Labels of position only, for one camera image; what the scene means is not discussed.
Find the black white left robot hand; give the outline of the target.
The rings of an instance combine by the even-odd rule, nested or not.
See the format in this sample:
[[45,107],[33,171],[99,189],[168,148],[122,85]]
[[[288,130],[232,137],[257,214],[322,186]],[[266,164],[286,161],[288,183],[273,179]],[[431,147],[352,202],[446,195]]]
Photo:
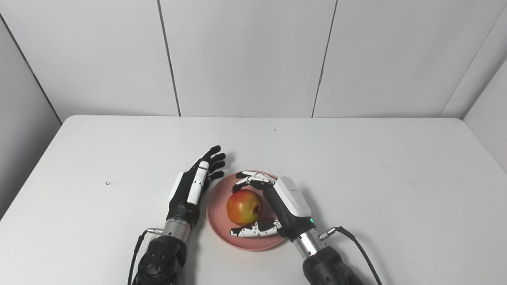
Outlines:
[[170,193],[167,221],[183,221],[192,229],[200,217],[201,195],[210,184],[222,178],[226,154],[221,146],[210,148],[189,170],[179,173]]

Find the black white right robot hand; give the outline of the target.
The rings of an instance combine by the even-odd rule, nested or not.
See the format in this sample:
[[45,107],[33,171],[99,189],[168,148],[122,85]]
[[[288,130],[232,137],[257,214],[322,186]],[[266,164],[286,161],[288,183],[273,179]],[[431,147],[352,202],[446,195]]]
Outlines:
[[266,173],[247,170],[236,173],[236,178],[239,181],[234,184],[232,192],[238,192],[243,186],[252,186],[260,190],[275,217],[232,228],[231,236],[260,238],[279,235],[294,242],[317,233],[316,225],[311,218],[311,209],[292,179],[289,177],[275,179]]

